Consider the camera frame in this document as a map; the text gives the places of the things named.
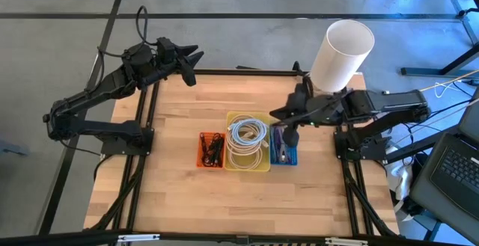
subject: laptop keyboard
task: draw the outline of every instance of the laptop keyboard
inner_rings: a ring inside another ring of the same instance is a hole
[[[448,148],[440,169],[465,187],[479,194],[479,160],[462,156]]]

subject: white paper cup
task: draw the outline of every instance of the white paper cup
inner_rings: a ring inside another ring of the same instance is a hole
[[[341,20],[329,26],[311,68],[311,81],[325,92],[343,89],[374,47],[373,32],[364,24]]]

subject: coiled cable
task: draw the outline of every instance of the coiled cable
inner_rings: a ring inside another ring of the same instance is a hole
[[[238,115],[232,119],[228,127],[227,149],[228,160],[237,169],[255,169],[263,158],[261,144],[265,141],[268,126],[251,115]],[[239,164],[237,157],[255,154],[254,161],[250,164]]]

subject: concrete floor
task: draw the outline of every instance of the concrete floor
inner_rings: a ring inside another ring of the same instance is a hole
[[[103,12],[114,0],[0,0],[0,12]],[[120,13],[134,13],[144,4],[151,13],[454,13],[450,0],[123,0]],[[460,0],[463,8],[472,0]],[[470,16],[479,32],[479,16]],[[309,69],[331,20],[191,19],[151,20],[150,39],[166,36],[180,45],[198,44],[206,55],[198,67],[234,68],[237,65],[288,70],[295,60]],[[371,90],[399,92],[421,88],[443,79],[403,77],[401,67],[443,67],[470,49],[462,25],[445,21],[362,21],[373,31],[376,45],[361,66]],[[0,237],[37,232],[63,147],[49,140],[41,116],[53,101],[83,89],[100,43],[105,20],[0,19],[0,138],[27,147],[26,157],[0,156]],[[120,52],[138,42],[132,20],[117,20],[109,42],[110,52]],[[107,58],[107,72],[120,65]],[[479,61],[468,68],[477,69]],[[463,85],[472,93],[473,88]],[[467,96],[449,90],[441,99],[425,93],[433,110]],[[113,102],[88,112],[88,119],[108,120]],[[459,115],[435,127],[454,125]],[[394,128],[393,141],[404,136]],[[425,129],[418,140],[434,133]],[[100,142],[81,138],[79,147],[99,151]],[[64,189],[52,231],[78,231],[93,185],[96,156],[77,153]],[[413,222],[400,223],[401,233],[420,239],[425,231]],[[443,225],[438,241],[467,244]],[[184,245],[167,243],[162,245]],[[198,243],[192,245],[212,245]]]

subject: orange bin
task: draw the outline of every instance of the orange bin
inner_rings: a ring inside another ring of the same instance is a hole
[[[198,155],[196,157],[196,167],[218,170],[218,169],[222,169],[225,166],[225,144],[226,144],[225,133],[219,133],[224,140],[222,151],[221,151],[222,164],[218,167],[205,167],[203,165],[203,162],[201,161],[201,158],[203,158],[203,147],[201,146],[201,134],[204,135],[204,141],[206,142],[207,148],[208,148],[208,146],[211,143],[211,140],[213,139],[214,134],[216,133],[218,132],[201,132],[200,135],[198,136]]]

